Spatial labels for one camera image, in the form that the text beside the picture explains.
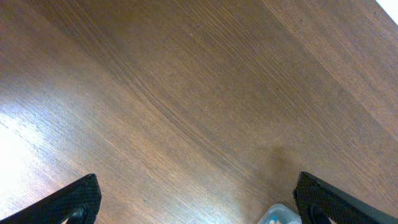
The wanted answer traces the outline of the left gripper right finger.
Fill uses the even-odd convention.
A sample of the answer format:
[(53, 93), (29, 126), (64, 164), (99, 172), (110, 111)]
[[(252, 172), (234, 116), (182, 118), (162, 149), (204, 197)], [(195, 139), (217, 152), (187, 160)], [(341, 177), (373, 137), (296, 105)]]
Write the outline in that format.
[(293, 195), (303, 223), (397, 224), (396, 217), (308, 172), (300, 173)]

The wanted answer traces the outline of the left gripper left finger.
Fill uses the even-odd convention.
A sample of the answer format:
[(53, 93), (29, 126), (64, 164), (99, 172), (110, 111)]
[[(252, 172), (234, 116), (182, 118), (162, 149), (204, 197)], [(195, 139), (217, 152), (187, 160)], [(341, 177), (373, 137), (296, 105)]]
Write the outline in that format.
[(94, 223), (101, 191), (95, 174), (88, 174), (1, 223)]

